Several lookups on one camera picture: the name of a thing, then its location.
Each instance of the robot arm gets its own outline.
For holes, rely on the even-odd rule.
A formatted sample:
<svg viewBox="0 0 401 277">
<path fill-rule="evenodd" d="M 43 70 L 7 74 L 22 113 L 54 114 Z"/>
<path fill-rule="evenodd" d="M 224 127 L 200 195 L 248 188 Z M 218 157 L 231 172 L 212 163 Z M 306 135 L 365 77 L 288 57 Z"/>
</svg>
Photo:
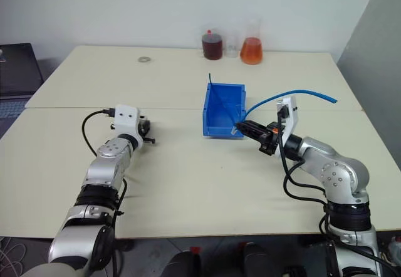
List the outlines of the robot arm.
<svg viewBox="0 0 401 277">
<path fill-rule="evenodd" d="M 328 274 L 346 276 L 355 272 L 381 276 L 378 262 L 344 248 L 344 244 L 358 246 L 364 252 L 378 256 L 375 228 L 370 222 L 369 200 L 366 186 L 369 181 L 367 168 L 358 160 L 338 154 L 332 147 L 315 139 L 301 138 L 292 134 L 298 121 L 298 108 L 294 97 L 278 103 L 278 113 L 286 122 L 281 134 L 285 157 L 305 162 L 300 167 L 318 180 L 327 198 L 328 232 L 339 242 L 330 242 L 328 251 Z M 267 127 L 251 120 L 238 122 L 237 129 L 261 144 L 260 151 L 280 157 L 278 149 L 278 123 Z"/>
<path fill-rule="evenodd" d="M 150 122 L 137 108 L 117 105 L 105 110 L 115 117 L 117 136 L 103 144 L 89 166 L 75 205 L 51 243 L 48 264 L 35 267 L 24 277 L 89 276 L 103 269 L 114 251 L 115 220 L 121 214 L 118 191 L 133 153 L 143 146 Z"/>
</svg>

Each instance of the blue cable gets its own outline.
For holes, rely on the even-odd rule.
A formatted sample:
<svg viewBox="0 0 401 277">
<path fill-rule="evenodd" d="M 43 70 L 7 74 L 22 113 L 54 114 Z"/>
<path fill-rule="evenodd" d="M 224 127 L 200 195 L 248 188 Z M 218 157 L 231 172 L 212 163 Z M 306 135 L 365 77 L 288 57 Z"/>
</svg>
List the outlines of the blue cable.
<svg viewBox="0 0 401 277">
<path fill-rule="evenodd" d="M 255 106 L 251 107 L 245 113 L 245 115 L 241 118 L 241 121 L 243 122 L 249 113 L 251 113 L 257 107 L 263 105 L 264 103 L 270 102 L 271 100 L 275 100 L 276 98 L 283 97 L 285 95 L 290 95 L 290 94 L 295 94 L 295 93 L 305 93 L 305 94 L 314 95 L 316 97 L 320 97 L 320 98 L 322 98 L 324 100 L 327 100 L 328 102 L 331 102 L 331 103 L 336 103 L 337 102 L 337 100 L 335 98 L 329 97 L 328 95 L 324 95 L 322 93 L 318 93 L 318 92 L 315 92 L 315 91 L 310 91 L 310 90 L 291 90 L 291 91 L 287 91 L 287 92 L 284 92 L 284 93 L 277 94 L 277 95 L 275 95 L 273 97 L 269 97 L 269 98 L 261 101 L 260 103 L 257 103 Z"/>
</svg>

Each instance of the white table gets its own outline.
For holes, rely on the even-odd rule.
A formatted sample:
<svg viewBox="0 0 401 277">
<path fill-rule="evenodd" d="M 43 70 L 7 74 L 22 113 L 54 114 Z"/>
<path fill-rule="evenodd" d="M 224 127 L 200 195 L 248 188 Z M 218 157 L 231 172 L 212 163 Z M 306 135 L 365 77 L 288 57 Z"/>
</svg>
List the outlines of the white table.
<svg viewBox="0 0 401 277">
<path fill-rule="evenodd" d="M 80 191 L 93 156 L 80 125 L 89 108 L 26 109 L 0 140 L 0 234 L 53 237 Z M 295 201 L 282 190 L 280 161 L 258 151 L 250 139 L 202 136 L 200 110 L 147 109 L 156 146 L 136 154 L 117 220 L 118 238 L 313 233 L 320 205 Z M 275 120 L 274 111 L 250 115 Z M 94 147 L 113 136 L 112 118 L 87 124 Z M 400 229 L 401 173 L 362 111 L 300 110 L 295 134 L 332 145 L 369 169 L 372 222 Z M 294 178 L 313 182 L 302 171 Z M 312 190 L 294 193 L 318 197 Z"/>
<path fill-rule="evenodd" d="M 139 63 L 140 56 L 151 61 Z M 100 108 L 118 103 L 139 108 L 201 109 L 208 73 L 216 83 L 246 86 L 246 108 L 275 94 L 315 90 L 338 99 L 333 105 L 297 98 L 305 110 L 361 110 L 328 53 L 266 52 L 261 64 L 239 58 L 209 61 L 199 50 L 79 46 L 26 105 L 28 108 Z M 274 103 L 263 106 L 275 109 Z"/>
</svg>

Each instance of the computer monitor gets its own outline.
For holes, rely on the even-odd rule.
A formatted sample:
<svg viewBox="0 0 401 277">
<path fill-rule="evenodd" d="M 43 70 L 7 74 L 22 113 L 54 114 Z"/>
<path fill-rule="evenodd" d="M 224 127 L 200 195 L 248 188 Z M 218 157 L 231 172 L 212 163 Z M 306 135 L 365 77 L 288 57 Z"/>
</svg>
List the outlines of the computer monitor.
<svg viewBox="0 0 401 277">
<path fill-rule="evenodd" d="M 0 99 L 31 97 L 42 84 L 30 43 L 0 44 Z"/>
</svg>

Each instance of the black cable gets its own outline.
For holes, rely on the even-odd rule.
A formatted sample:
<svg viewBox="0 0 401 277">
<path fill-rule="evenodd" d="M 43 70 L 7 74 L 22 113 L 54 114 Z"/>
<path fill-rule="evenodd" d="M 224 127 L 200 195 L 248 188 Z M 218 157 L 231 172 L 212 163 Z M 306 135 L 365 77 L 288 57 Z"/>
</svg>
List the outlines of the black cable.
<svg viewBox="0 0 401 277">
<path fill-rule="evenodd" d="M 366 258 L 369 258 L 369 259 L 371 259 L 373 261 L 376 261 L 376 262 L 384 265 L 386 268 L 388 268 L 396 277 L 400 277 L 400 274 L 398 273 L 398 271 L 395 268 L 393 268 L 393 266 L 391 264 L 389 264 L 386 261 L 384 261 L 382 258 L 376 257 L 374 255 L 371 255 L 371 254 L 367 253 L 367 252 L 364 252 L 364 251 L 358 249 L 357 246 L 351 246 L 349 244 L 345 244 L 340 240 L 340 238 L 338 236 L 336 236 L 335 234 L 332 234 L 330 232 L 330 230 L 328 229 L 328 213 L 326 213 L 325 216 L 322 219 L 324 219 L 324 221 L 325 221 L 325 230 L 326 230 L 325 236 L 327 238 L 331 239 L 332 241 L 334 241 L 334 243 L 337 246 L 341 246 L 341 247 L 343 247 L 345 249 L 353 251 L 354 253 L 357 253 L 357 254 L 362 255 L 362 256 L 364 256 Z"/>
<path fill-rule="evenodd" d="M 321 235 L 323 235 L 324 237 L 326 237 L 326 233 L 323 231 L 322 225 L 323 225 L 323 223 L 325 222 L 325 218 L 326 218 L 326 215 L 324 215 L 324 216 L 320 219 L 320 222 L 319 222 L 319 231 L 320 231 Z"/>
<path fill-rule="evenodd" d="M 283 137 L 282 137 L 282 134 L 281 134 L 281 130 L 282 130 L 282 128 L 283 128 L 283 124 L 282 124 L 282 122 L 281 122 L 281 115 L 280 115 L 280 114 L 278 114 L 278 118 L 277 118 L 277 119 L 278 119 L 278 133 L 279 133 L 279 138 L 278 138 L 278 140 L 279 140 L 279 144 L 280 144 L 280 141 L 281 141 L 281 146 L 283 146 Z M 296 182 L 296 181 L 291 177 L 291 174 L 288 176 L 288 180 L 289 180 L 292 184 L 294 184 L 295 186 L 317 189 L 318 191 L 321 191 L 322 193 L 326 193 L 326 191 L 324 190 L 324 188 L 321 188 L 321 187 L 319 187 L 319 186 L 315 186 L 315 185 L 311 185 L 311 184 L 304 184 L 304 183 Z"/>
<path fill-rule="evenodd" d="M 96 154 L 95 150 L 93 149 L 93 147 L 90 145 L 90 143 L 86 137 L 86 134 L 85 134 L 85 124 L 88 121 L 88 119 L 91 118 L 92 116 L 95 116 L 96 114 L 102 114 L 102 113 L 105 113 L 104 110 L 99 110 L 99 111 L 90 113 L 87 117 L 85 117 L 85 119 L 82 122 L 82 126 L 81 126 L 83 139 L 85 140 L 86 144 L 88 145 L 88 147 L 91 150 L 91 152 L 93 153 L 93 155 L 95 155 L 95 157 L 97 156 L 97 154 Z"/>
<path fill-rule="evenodd" d="M 283 146 L 283 134 L 281 133 L 282 129 L 283 129 L 283 125 L 282 125 L 282 122 L 281 122 L 281 113 L 280 112 L 277 113 L 277 120 L 278 120 L 278 147 L 279 147 L 279 150 L 280 150 L 281 163 L 283 164 L 283 169 L 284 169 L 284 172 L 286 174 L 285 177 L 284 177 L 284 182 L 283 182 L 284 192 L 287 194 L 287 196 L 292 197 L 293 199 L 300 200 L 300 201 L 317 202 L 317 203 L 320 203 L 320 204 L 326 206 L 326 203 L 324 201 L 320 200 L 320 199 L 315 199 L 315 198 L 312 198 L 312 197 L 299 197 L 299 196 L 293 195 L 292 193 L 290 193 L 288 191 L 287 183 L 288 183 L 288 180 L 291 179 L 291 173 L 295 169 L 297 169 L 298 167 L 303 165 L 305 160 L 304 159 L 300 159 L 300 161 L 298 163 L 296 163 L 291 168 L 290 171 L 288 170 L 286 156 L 285 156 L 285 153 L 284 153 L 284 146 Z M 307 187 L 307 188 L 318 187 L 318 186 L 307 185 L 307 184 L 303 184 L 303 185 L 304 186 L 302 186 L 302 187 Z"/>
<path fill-rule="evenodd" d="M 283 147 L 283 137 L 282 137 L 282 123 L 281 123 L 281 113 L 278 112 L 277 113 L 277 118 L 278 118 L 278 146 L 279 146 L 279 150 L 280 150 L 280 156 L 281 156 L 281 162 L 283 163 L 283 168 L 284 171 L 286 173 L 286 176 L 284 177 L 284 182 L 283 182 L 283 187 L 284 187 L 284 191 L 285 193 L 292 197 L 293 199 L 297 199 L 297 200 L 301 200 L 301 201 L 310 201 L 310 202 L 319 202 L 320 204 L 323 204 L 323 206 L 326 208 L 326 203 L 323 202 L 322 200 L 319 199 L 313 199 L 313 198 L 309 198 L 309 197 L 298 197 L 298 196 L 294 196 L 293 194 L 291 194 L 288 190 L 287 190 L 287 183 L 288 180 L 290 180 L 291 178 L 291 173 L 297 169 L 298 167 L 300 167 L 301 165 L 304 164 L 305 160 L 304 159 L 300 159 L 300 161 L 298 163 L 296 163 L 294 166 L 292 166 L 292 168 L 290 168 L 290 170 L 288 169 L 287 166 L 287 162 L 286 162 L 286 158 L 285 158 L 285 154 L 284 154 L 284 147 Z M 366 253 L 360 249 L 358 249 L 356 246 L 350 246 L 348 244 L 343 243 L 338 236 L 335 236 L 334 234 L 332 234 L 330 232 L 330 230 L 328 229 L 328 213 L 326 212 L 325 216 L 323 216 L 319 222 L 319 230 L 320 233 L 322 233 L 323 235 L 325 235 L 328 239 L 331 239 L 332 241 L 334 241 L 338 246 L 341 246 L 345 249 L 348 249 L 350 251 L 353 251 L 354 253 L 357 253 L 359 255 L 362 255 L 366 258 L 369 258 L 373 261 L 377 261 L 378 263 L 384 265 L 385 267 L 387 267 L 396 277 L 401 277 L 400 274 L 398 273 L 398 271 L 393 268 L 393 266 L 389 263 L 387 263 L 386 261 L 382 260 L 379 257 L 376 257 L 374 255 L 371 255 L 369 253 Z M 325 233 L 323 232 L 322 229 L 322 225 L 323 223 L 325 223 Z"/>
<path fill-rule="evenodd" d="M 112 227 L 113 229 L 115 229 L 115 223 L 117 220 L 117 216 L 120 216 L 121 214 L 123 214 L 122 212 L 119 211 L 121 203 L 123 202 L 125 193 L 127 191 L 127 181 L 125 179 L 123 179 L 123 183 L 124 183 L 124 188 L 123 188 L 123 192 L 121 193 L 120 199 L 118 200 L 117 203 L 117 208 L 114 212 L 114 216 L 113 216 L 113 221 L 112 221 Z M 113 268 L 113 277 L 117 277 L 118 272 L 117 272 L 117 258 L 116 258 L 116 249 L 113 250 L 113 254 L 112 254 L 112 268 Z"/>
<path fill-rule="evenodd" d="M 113 228 L 115 227 L 115 222 L 117 220 L 117 216 L 120 216 L 121 214 L 123 214 L 122 212 L 119 211 L 119 209 L 120 209 L 121 203 L 123 202 L 123 199 L 124 199 L 125 193 L 127 191 L 127 187 L 128 187 L 127 181 L 125 179 L 123 179 L 123 183 L 124 183 L 123 192 L 121 193 L 121 196 L 120 196 L 120 198 L 118 200 L 117 209 L 114 212 L 114 216 L 113 216 L 113 221 L 112 221 L 112 227 Z"/>
</svg>

